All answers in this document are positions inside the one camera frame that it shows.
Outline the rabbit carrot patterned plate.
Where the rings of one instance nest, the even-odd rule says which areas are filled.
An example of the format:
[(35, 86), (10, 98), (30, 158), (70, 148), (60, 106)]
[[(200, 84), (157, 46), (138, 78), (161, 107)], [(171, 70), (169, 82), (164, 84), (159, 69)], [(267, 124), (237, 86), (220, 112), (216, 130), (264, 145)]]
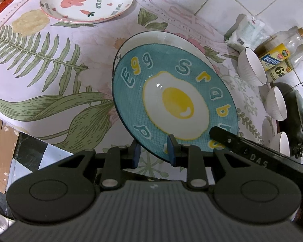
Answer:
[(40, 0), (41, 10), (51, 18), (71, 24), (95, 24), (115, 18), (133, 0)]

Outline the black pot with glass lid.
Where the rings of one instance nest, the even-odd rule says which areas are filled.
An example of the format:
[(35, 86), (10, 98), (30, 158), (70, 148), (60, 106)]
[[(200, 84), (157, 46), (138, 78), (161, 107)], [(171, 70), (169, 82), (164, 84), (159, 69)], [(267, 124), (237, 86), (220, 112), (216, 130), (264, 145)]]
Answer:
[(299, 159), (303, 156), (303, 97), (298, 90), (285, 83), (275, 84), (285, 100), (287, 118), (278, 121), (278, 132), (285, 132), (290, 148), (290, 156)]

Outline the cooking wine bottle orange cap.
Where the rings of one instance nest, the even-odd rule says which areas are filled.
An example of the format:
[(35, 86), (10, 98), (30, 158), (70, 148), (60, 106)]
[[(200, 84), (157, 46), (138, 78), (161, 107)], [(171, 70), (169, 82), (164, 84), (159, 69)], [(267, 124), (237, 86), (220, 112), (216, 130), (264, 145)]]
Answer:
[(275, 33), (257, 46), (255, 54), (266, 72), (294, 54), (302, 40), (303, 28), (295, 26)]

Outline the vinegar bottle yellow cap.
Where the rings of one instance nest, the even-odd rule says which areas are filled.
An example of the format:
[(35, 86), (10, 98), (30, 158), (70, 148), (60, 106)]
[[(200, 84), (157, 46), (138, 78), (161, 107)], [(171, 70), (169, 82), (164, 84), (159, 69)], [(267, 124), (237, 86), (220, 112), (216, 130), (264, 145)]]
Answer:
[(267, 82), (271, 83), (279, 78), (294, 71), (294, 69), (303, 61), (303, 44), (299, 45), (296, 52), (280, 64), (266, 71)]

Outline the white bowl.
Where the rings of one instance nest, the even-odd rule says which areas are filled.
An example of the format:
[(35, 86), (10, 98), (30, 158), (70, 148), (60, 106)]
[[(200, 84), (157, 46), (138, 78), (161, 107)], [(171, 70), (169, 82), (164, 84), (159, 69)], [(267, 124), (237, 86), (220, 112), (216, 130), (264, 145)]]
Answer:
[(287, 119), (287, 108), (284, 97), (278, 87), (273, 87), (269, 90), (265, 100), (266, 112), (277, 121)]
[(250, 48), (242, 50), (238, 57), (237, 66), (239, 76), (252, 86), (263, 86), (267, 83), (267, 76), (261, 61)]
[(276, 134), (272, 138), (269, 144), (269, 148), (281, 153), (284, 156), (289, 157), (290, 150), (287, 134), (285, 132), (280, 132)]

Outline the teal fried egg plate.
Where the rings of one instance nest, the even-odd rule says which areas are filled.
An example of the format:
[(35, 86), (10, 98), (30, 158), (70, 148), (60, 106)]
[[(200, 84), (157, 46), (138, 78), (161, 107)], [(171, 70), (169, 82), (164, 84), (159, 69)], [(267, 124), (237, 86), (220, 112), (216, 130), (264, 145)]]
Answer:
[(225, 83), (193, 54), (165, 44), (145, 44), (123, 52), (112, 79), (122, 123), (156, 157), (169, 161), (167, 138), (202, 151), (215, 147), (209, 132), (238, 132), (238, 115)]

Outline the white salt bag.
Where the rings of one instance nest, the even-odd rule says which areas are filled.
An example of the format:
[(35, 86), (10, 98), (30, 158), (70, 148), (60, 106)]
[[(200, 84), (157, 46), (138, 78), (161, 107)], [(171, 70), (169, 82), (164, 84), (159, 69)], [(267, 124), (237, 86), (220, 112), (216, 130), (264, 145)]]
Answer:
[(235, 24), (224, 35), (227, 46), (241, 52), (255, 50), (273, 33), (271, 26), (254, 16), (240, 14)]

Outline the floral table cloth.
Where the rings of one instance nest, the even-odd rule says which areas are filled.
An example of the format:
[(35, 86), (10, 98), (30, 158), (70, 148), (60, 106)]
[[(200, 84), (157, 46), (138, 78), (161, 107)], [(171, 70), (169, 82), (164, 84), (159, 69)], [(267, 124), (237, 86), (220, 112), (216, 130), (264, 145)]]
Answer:
[(118, 18), (72, 25), (48, 17), (40, 0), (14, 0), (0, 13), (0, 119), (21, 136), (11, 169), (18, 178), (88, 144), (99, 152), (132, 137), (112, 106), (115, 55), (133, 35), (165, 31), (182, 37), (210, 61), (238, 115), (238, 134), (268, 145), (276, 123), (263, 93), (236, 72), (237, 54), (222, 34), (174, 0), (134, 0)]

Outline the white plate black rim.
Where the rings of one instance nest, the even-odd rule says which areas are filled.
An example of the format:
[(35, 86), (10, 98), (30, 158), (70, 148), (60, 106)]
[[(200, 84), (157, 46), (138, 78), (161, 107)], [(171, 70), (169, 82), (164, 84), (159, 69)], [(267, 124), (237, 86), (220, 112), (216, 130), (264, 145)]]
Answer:
[(195, 45), (193, 45), (188, 40), (176, 34), (164, 32), (164, 31), (146, 31), (133, 35), (132, 37), (127, 39), (122, 46), (120, 46), (120, 49), (117, 51), (115, 59), (113, 61), (112, 73), (114, 73), (120, 59), (127, 52), (129, 52), (133, 48), (145, 44), (165, 44), (165, 45), (174, 46), (176, 48), (180, 48), (198, 57), (209, 67), (215, 70), (213, 64), (209, 61), (209, 59), (205, 56), (205, 54), (202, 53), (200, 49), (198, 49)]

